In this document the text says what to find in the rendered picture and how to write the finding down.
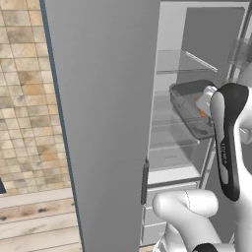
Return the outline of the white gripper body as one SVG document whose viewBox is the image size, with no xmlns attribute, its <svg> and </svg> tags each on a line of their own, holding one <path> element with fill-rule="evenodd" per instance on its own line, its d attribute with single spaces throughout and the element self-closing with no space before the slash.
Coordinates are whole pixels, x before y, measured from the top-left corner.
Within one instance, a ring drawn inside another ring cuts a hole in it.
<svg viewBox="0 0 252 252">
<path fill-rule="evenodd" d="M 203 90 L 203 94 L 199 97 L 196 104 L 201 112 L 204 112 L 206 115 L 210 116 L 210 101 L 213 94 L 217 91 L 215 86 L 206 86 Z"/>
</svg>

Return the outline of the grey tupperware container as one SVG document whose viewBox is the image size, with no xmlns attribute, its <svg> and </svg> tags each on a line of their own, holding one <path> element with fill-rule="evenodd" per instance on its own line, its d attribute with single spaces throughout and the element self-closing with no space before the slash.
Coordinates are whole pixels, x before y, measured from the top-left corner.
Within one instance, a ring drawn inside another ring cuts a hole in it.
<svg viewBox="0 0 252 252">
<path fill-rule="evenodd" d="M 169 88 L 173 108 L 186 128 L 197 140 L 209 139 L 215 135 L 211 115 L 202 118 L 196 104 L 206 86 L 215 85 L 208 80 L 198 80 L 173 84 Z"/>
</svg>

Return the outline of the clear fridge door bin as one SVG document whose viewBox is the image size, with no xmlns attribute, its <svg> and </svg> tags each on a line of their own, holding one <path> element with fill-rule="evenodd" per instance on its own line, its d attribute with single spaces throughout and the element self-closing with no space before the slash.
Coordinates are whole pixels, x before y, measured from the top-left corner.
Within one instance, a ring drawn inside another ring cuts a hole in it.
<svg viewBox="0 0 252 252">
<path fill-rule="evenodd" d="M 240 70 L 244 70 L 252 63 L 252 40 L 236 39 L 230 49 L 228 62 Z"/>
</svg>

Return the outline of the grey fridge door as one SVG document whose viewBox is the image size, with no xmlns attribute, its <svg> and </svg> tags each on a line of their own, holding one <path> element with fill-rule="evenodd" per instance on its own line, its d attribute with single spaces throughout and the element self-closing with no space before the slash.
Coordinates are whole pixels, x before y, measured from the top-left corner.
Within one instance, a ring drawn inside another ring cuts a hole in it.
<svg viewBox="0 0 252 252">
<path fill-rule="evenodd" d="M 40 0 L 83 252 L 138 252 L 159 0 Z"/>
</svg>

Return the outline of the glass fridge shelf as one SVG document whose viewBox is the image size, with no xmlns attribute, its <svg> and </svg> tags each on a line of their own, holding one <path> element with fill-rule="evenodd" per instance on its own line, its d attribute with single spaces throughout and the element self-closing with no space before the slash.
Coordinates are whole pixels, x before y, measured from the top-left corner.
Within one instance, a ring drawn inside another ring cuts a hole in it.
<svg viewBox="0 0 252 252">
<path fill-rule="evenodd" d="M 176 116 L 152 122 L 151 149 L 198 146 L 199 144 L 200 141 L 191 135 L 182 120 Z"/>
<path fill-rule="evenodd" d="M 191 71 L 213 71 L 218 69 L 193 55 L 180 49 L 160 50 L 157 53 L 157 74 L 187 73 Z"/>
<path fill-rule="evenodd" d="M 182 119 L 170 101 L 169 92 L 155 92 L 152 125 L 170 125 L 181 122 Z"/>
</svg>

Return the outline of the clear fridge crisper drawer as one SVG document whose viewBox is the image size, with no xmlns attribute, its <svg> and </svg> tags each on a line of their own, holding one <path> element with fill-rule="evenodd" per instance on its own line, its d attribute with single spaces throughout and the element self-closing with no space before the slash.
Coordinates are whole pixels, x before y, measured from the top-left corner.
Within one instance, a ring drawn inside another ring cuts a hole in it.
<svg viewBox="0 0 252 252">
<path fill-rule="evenodd" d="M 199 145 L 174 145 L 151 148 L 149 162 L 151 170 L 194 166 L 198 171 L 203 167 L 208 143 Z"/>
</svg>

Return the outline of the white fridge body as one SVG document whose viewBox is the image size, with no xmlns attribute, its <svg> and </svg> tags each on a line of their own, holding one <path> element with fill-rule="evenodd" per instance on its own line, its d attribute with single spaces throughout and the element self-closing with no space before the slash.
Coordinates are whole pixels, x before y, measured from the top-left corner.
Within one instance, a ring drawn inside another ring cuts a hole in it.
<svg viewBox="0 0 252 252">
<path fill-rule="evenodd" d="M 218 71 L 158 75 L 156 66 L 153 107 L 155 92 L 169 92 L 173 84 L 208 80 L 219 87 L 235 78 L 238 72 L 228 62 L 229 52 L 236 39 L 248 38 L 251 16 L 252 0 L 160 0 L 157 53 L 160 50 L 188 51 Z M 200 171 L 194 166 L 159 170 L 149 168 L 147 192 L 150 188 L 197 182 L 196 189 L 210 189 L 218 193 L 221 187 L 215 138 L 199 141 L 200 144 L 208 143 Z"/>
</svg>

